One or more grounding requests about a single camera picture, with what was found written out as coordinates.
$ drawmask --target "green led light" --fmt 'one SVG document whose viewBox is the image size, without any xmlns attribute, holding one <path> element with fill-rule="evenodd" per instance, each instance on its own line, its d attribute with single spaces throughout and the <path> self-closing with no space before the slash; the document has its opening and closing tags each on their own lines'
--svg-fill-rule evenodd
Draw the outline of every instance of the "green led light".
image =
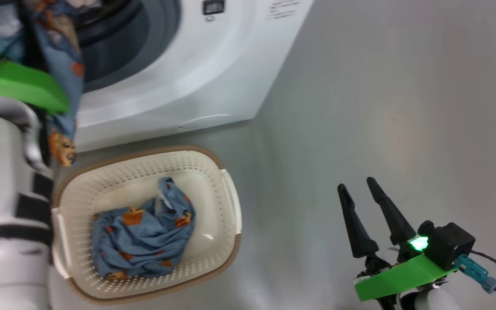
<svg viewBox="0 0 496 310">
<path fill-rule="evenodd" d="M 411 241 L 411 245 L 415 248 L 416 251 L 423 251 L 428 246 L 428 238 L 420 237 Z"/>
</svg>

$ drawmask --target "blue connector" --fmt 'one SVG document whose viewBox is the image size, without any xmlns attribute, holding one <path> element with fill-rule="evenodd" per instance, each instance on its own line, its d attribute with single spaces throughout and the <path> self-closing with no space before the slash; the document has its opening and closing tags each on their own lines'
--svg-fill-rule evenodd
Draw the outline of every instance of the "blue connector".
<svg viewBox="0 0 496 310">
<path fill-rule="evenodd" d="M 460 255 L 455 261 L 455 268 L 476 280 L 488 294 L 492 294 L 495 291 L 496 279 L 490 277 L 489 271 L 470 259 L 468 255 Z"/>
</svg>

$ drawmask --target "basket brown rim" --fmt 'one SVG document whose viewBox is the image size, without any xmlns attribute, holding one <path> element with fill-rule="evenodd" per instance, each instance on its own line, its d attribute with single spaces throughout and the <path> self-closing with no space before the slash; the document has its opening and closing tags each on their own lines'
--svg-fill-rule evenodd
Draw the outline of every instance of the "basket brown rim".
<svg viewBox="0 0 496 310">
<path fill-rule="evenodd" d="M 95 170 L 95 169 L 98 169 L 100 167 L 104 167 L 107 165 L 115 164 L 115 163 L 118 163 L 120 161 L 126 161 L 129 159 L 144 157 L 144 156 L 148 156 L 148 155 L 172 153 L 172 152 L 179 152 L 179 151 L 195 151 L 195 152 L 203 153 L 204 155 L 207 155 L 208 157 L 210 157 L 215 162 L 215 164 L 218 166 L 219 169 L 225 168 L 223 163 L 221 162 L 221 160 L 214 153 L 212 153 L 211 151 L 204 149 L 202 147 L 198 147 L 198 146 L 172 146 L 172 147 L 161 147 L 158 149 L 150 149 L 147 151 L 142 151 L 142 152 L 137 152 L 137 153 L 133 153 L 130 155 L 124 155 L 121 157 L 116 157 L 113 159 L 109 159 L 107 161 L 102 161 L 100 163 L 93 164 L 93 165 L 90 165 L 88 167 L 84 167 L 82 169 L 79 169 L 78 171 L 75 171 L 74 173 L 71 173 L 69 176 L 67 176 L 67 178 L 65 178 L 65 180 L 61 183 L 61 185 L 59 185 L 59 189 L 57 190 L 57 192 L 55 194 L 55 199 L 53 201 L 55 202 L 56 206 L 59 206 L 60 202 L 61 202 L 62 193 L 64 192 L 66 186 L 68 186 L 68 184 L 73 179 L 75 179 L 77 176 L 84 174 L 86 172 L 89 172 L 89 171 L 92 171 L 92 170 Z M 213 271 L 205 273 L 205 274 L 198 276 L 194 279 L 187 280 L 185 282 L 175 284 L 175 285 L 172 285 L 169 287 L 161 288 L 160 290 L 155 290 L 152 292 L 134 294 L 131 296 L 123 296 L 120 298 L 95 298 L 95 297 L 87 294 L 85 291 L 83 291 L 76 284 L 76 282 L 74 281 L 74 279 L 72 277 L 67 278 L 65 280 L 68 283 L 68 285 L 71 287 L 71 289 L 74 293 L 76 293 L 79 297 L 81 297 L 81 299 L 88 301 L 88 302 L 91 302 L 93 304 L 110 306 L 113 304 L 126 304 L 126 303 L 130 303 L 130 302 L 147 300 L 150 298 L 158 298 L 158 297 L 163 296 L 163 295 L 167 295 L 167 294 L 171 294 L 171 293 L 174 293 L 177 291 L 181 291 L 187 287 L 199 284 L 201 282 L 212 279 L 213 277 L 216 277 L 219 274 L 221 274 L 223 271 L 225 271 L 233 263 L 234 259 L 236 258 L 236 255 L 240 249 L 240 240 L 241 240 L 241 234 L 237 234 L 235 236 L 235 244 L 234 244 L 234 247 L 232 249 L 231 254 L 229 255 L 227 260 L 221 266 L 217 267 Z"/>
</svg>

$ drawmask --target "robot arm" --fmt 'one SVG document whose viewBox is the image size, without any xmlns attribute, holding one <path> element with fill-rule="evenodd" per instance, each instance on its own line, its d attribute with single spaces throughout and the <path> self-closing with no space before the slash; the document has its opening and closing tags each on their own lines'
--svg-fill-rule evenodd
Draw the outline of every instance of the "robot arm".
<svg viewBox="0 0 496 310">
<path fill-rule="evenodd" d="M 460 310 L 454 298 L 440 286 L 449 273 L 461 271 L 492 294 L 496 279 L 468 255 L 496 259 L 472 250 L 476 238 L 455 223 L 434 227 L 426 220 L 417 234 L 384 193 L 374 178 L 367 179 L 374 201 L 380 205 L 390 228 L 390 240 L 399 247 L 397 263 L 390 265 L 376 256 L 378 245 L 370 239 L 355 212 L 355 204 L 345 185 L 338 185 L 344 220 L 353 257 L 366 257 L 366 270 L 354 280 L 361 301 L 377 300 L 384 310 Z M 417 289 L 401 298 L 401 293 Z"/>
<path fill-rule="evenodd" d="M 40 124 L 26 104 L 0 96 L 0 309 L 49 308 L 51 171 Z"/>
</svg>

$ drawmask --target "washing machine drum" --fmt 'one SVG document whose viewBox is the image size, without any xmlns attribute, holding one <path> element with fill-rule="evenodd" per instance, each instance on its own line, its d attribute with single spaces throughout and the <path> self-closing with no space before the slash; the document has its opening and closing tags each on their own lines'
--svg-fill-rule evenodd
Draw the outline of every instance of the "washing machine drum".
<svg viewBox="0 0 496 310">
<path fill-rule="evenodd" d="M 80 12 L 77 37 L 85 61 L 84 92 L 110 86 L 153 63 L 171 43 L 180 0 L 102 0 Z"/>
</svg>

